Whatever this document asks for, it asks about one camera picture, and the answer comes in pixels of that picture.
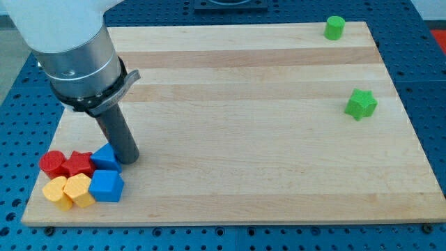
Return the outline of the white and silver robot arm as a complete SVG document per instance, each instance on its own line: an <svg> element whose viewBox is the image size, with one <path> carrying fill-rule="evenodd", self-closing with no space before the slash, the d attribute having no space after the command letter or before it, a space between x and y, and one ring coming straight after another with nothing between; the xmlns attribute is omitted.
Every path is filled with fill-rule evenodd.
<svg viewBox="0 0 446 251"><path fill-rule="evenodd" d="M104 14L122 0L2 0L63 97L101 96L121 74Z"/></svg>

